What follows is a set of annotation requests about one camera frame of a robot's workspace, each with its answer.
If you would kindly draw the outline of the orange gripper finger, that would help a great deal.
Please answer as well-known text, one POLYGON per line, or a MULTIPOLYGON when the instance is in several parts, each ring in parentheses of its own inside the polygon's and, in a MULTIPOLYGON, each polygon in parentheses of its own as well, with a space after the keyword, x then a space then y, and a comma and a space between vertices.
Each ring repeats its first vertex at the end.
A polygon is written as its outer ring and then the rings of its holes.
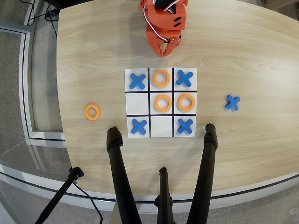
POLYGON ((159 57, 163 57, 164 56, 164 52, 162 50, 162 47, 164 45, 164 42, 150 42, 149 45, 152 47, 152 49, 154 50, 154 52, 159 56, 159 57))
POLYGON ((170 38, 167 46, 163 52, 163 57, 168 56, 173 52, 173 50, 178 47, 181 44, 181 38, 180 37, 175 37, 175 38, 170 38))

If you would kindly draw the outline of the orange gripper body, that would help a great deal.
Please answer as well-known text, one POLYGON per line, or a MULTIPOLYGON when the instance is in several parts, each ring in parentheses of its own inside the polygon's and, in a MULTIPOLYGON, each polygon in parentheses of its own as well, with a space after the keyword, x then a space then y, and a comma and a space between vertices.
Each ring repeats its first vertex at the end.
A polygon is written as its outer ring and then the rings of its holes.
POLYGON ((181 31, 180 30, 169 30, 164 28, 159 28, 154 25, 147 25, 146 28, 146 36, 148 42, 164 42, 168 43, 170 38, 180 37, 181 31))

